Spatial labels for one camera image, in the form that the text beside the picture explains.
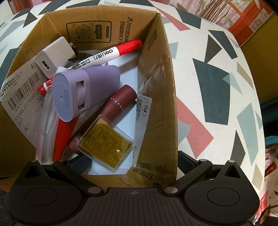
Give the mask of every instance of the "sticker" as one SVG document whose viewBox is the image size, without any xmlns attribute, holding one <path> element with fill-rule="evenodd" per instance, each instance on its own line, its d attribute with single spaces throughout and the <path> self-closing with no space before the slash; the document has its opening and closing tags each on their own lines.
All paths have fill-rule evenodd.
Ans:
<svg viewBox="0 0 278 226">
<path fill-rule="evenodd" d="M 82 21 L 66 24 L 69 42 L 111 42 L 111 21 Z"/>
<path fill-rule="evenodd" d="M 145 135 L 151 105 L 152 99 L 150 97 L 138 94 L 135 122 L 135 138 L 133 147 L 133 166 L 137 165 L 137 160 Z"/>
<path fill-rule="evenodd" d="M 162 165 L 158 165 L 155 164 L 156 167 L 156 173 L 155 173 L 155 178 L 154 180 L 156 181 L 163 181 L 164 177 L 166 176 L 166 165 L 162 166 Z"/>
<path fill-rule="evenodd" d="M 34 146 L 44 101 L 39 88 L 45 81 L 32 58 L 4 81 L 0 91 L 2 106 Z"/>
</svg>

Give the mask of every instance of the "paper card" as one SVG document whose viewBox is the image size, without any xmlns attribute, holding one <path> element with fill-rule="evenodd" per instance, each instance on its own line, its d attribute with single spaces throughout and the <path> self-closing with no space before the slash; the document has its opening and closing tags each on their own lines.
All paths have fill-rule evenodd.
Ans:
<svg viewBox="0 0 278 226">
<path fill-rule="evenodd" d="M 4 81 L 0 92 L 2 106 L 34 146 L 44 101 L 39 88 L 45 81 L 32 58 Z"/>
<path fill-rule="evenodd" d="M 135 122 L 135 138 L 133 147 L 133 166 L 137 165 L 137 160 L 145 135 L 151 105 L 152 99 L 150 97 L 138 94 Z"/>
</svg>

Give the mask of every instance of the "cardboard box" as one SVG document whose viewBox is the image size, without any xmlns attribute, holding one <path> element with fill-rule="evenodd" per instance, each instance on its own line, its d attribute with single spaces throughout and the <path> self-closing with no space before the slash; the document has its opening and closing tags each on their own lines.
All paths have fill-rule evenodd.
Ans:
<svg viewBox="0 0 278 226">
<path fill-rule="evenodd" d="M 87 6 L 47 13 L 22 43 L 7 76 L 60 36 L 77 43 L 80 50 L 100 50 L 127 40 L 142 40 L 138 90 L 139 94 L 152 98 L 151 113 L 137 167 L 120 178 L 130 186 L 163 186 L 176 180 L 176 94 L 171 53 L 161 15 L 117 6 Z M 27 162 L 35 158 L 35 147 L 2 106 L 0 118 L 0 177 L 17 176 Z"/>
</svg>

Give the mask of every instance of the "usb port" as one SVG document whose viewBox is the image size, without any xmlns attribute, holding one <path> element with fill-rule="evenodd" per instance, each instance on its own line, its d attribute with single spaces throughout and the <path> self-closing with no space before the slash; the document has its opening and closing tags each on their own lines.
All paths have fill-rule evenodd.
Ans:
<svg viewBox="0 0 278 226">
<path fill-rule="evenodd" d="M 45 68 L 46 68 L 47 70 L 49 70 L 49 66 L 46 64 L 45 61 L 43 61 L 42 64 L 45 66 Z"/>
</svg>

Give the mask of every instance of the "patterned fabric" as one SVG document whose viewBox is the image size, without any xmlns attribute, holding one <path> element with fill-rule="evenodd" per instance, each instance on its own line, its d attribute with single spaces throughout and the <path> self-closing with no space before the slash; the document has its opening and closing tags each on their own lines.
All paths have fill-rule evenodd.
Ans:
<svg viewBox="0 0 278 226">
<path fill-rule="evenodd" d="M 0 82 L 20 44 L 46 13 L 88 5 L 160 12 L 175 75 L 179 150 L 214 164 L 235 160 L 259 192 L 264 133 L 253 79 L 234 36 L 208 20 L 148 0 L 56 0 L 15 15 L 0 27 Z"/>
<path fill-rule="evenodd" d="M 228 29 L 242 46 L 271 16 L 263 0 L 156 0 Z"/>
</svg>

